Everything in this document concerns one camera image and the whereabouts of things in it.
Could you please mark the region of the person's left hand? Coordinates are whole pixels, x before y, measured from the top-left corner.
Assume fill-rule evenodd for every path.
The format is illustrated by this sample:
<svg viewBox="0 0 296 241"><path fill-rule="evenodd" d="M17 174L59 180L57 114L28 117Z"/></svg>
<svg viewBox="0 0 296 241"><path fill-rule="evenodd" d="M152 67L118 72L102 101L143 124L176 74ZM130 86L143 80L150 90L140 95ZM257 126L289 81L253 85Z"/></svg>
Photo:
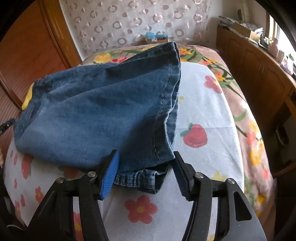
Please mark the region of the person's left hand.
<svg viewBox="0 0 296 241"><path fill-rule="evenodd" d="M2 150L0 149L0 166L3 166L3 164L4 164L4 157L3 157Z"/></svg>

